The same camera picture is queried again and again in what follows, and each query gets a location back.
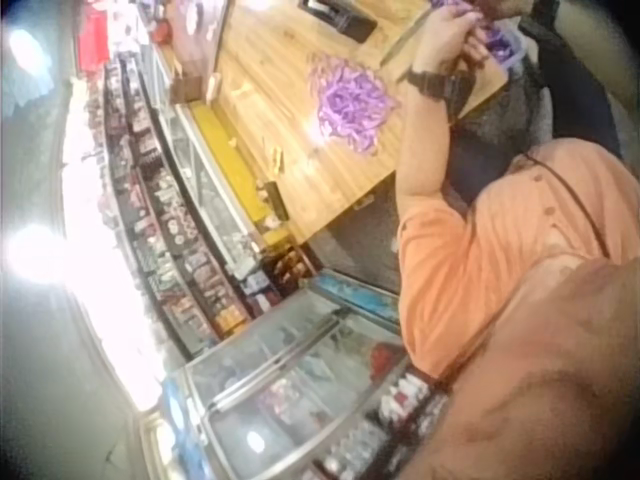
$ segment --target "watch strap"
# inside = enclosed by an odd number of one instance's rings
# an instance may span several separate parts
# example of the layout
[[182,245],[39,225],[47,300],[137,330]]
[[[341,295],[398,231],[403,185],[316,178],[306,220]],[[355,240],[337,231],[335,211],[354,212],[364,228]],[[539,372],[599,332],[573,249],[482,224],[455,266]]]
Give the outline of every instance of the watch strap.
[[407,81],[422,95],[445,101],[450,122],[458,118],[467,104],[475,86],[475,80],[475,75],[468,71],[442,75],[432,72],[416,73],[411,69],[407,73]]

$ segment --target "wooden counter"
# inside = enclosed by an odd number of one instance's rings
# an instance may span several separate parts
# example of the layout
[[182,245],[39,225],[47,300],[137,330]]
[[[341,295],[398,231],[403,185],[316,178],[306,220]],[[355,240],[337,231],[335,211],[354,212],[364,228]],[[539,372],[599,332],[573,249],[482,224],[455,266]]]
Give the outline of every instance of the wooden counter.
[[[224,10],[222,0],[211,2],[218,12]],[[172,21],[182,23],[174,26],[174,49],[181,60],[206,55],[208,60],[200,63],[202,73],[212,71],[217,60],[215,69],[223,78],[217,108],[241,137],[252,157],[246,160],[257,169],[257,175],[278,182],[291,217],[289,227],[298,242],[306,241],[353,205],[390,175],[398,161],[401,109],[382,128],[373,155],[357,154],[344,141],[325,140],[320,135],[317,101],[309,91],[309,60],[314,53],[324,52],[374,69],[386,81],[389,93],[400,100],[404,87],[395,84],[389,72],[379,71],[379,63],[425,2],[354,3],[378,21],[365,44],[356,43],[302,11],[296,0],[230,2],[217,59],[215,45],[201,38],[207,25],[203,25],[200,37],[185,39],[180,33],[184,22],[175,17]],[[496,72],[488,77],[482,99],[505,83],[505,75],[499,69]],[[277,175],[272,165],[274,148],[284,154],[284,171]]]

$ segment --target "dark clothing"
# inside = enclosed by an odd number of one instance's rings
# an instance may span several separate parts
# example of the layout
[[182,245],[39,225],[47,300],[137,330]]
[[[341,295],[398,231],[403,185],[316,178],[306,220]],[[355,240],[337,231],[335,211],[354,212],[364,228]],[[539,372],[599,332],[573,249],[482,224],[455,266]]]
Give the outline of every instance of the dark clothing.
[[[597,143],[620,158],[620,143],[604,87],[557,35],[546,32],[535,40],[540,74],[551,92],[553,137]],[[454,127],[447,180],[470,205],[487,185],[507,172],[512,159],[498,145]]]

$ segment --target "yellow panel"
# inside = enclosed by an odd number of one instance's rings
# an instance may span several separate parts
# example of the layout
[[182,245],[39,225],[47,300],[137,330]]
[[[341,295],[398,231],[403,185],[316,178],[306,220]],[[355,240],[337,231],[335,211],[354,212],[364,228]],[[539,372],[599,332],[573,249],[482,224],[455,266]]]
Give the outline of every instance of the yellow panel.
[[[256,191],[256,179],[247,167],[246,162],[229,142],[231,138],[224,129],[215,113],[202,102],[194,102],[189,105],[191,114],[200,129],[200,133],[218,166],[224,173],[238,200],[246,210],[252,222],[260,222],[272,213],[260,198]],[[267,232],[263,235],[267,245],[274,245],[288,235],[285,228]]]

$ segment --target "ceiling light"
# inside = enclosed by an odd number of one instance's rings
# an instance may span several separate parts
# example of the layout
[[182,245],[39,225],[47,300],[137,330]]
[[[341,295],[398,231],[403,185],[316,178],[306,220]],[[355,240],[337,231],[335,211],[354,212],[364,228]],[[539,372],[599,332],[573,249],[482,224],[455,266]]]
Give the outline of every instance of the ceiling light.
[[33,76],[44,73],[47,59],[42,47],[35,38],[25,30],[14,30],[9,35],[9,46],[18,65]]

